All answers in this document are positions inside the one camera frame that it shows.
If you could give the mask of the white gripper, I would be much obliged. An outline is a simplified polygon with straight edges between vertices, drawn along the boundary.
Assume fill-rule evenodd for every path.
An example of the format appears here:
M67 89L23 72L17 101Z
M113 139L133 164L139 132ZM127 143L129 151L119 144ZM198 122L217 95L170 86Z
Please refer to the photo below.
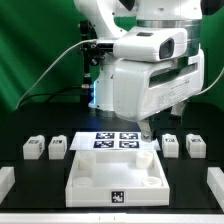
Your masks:
M121 60L113 75L113 107L119 118L138 122L141 139L153 141L149 120L143 120L171 106L181 117L183 100L201 91L204 81L204 53L189 57L187 66L173 69L172 60L146 63Z

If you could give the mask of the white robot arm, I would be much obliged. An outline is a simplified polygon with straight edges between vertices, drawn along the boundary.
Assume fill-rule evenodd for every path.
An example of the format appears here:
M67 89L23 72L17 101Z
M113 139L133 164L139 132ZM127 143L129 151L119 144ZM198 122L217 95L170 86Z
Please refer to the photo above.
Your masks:
M135 122L150 142L149 118L170 108L180 117L204 79L202 0L74 0L96 40L100 65L89 107Z

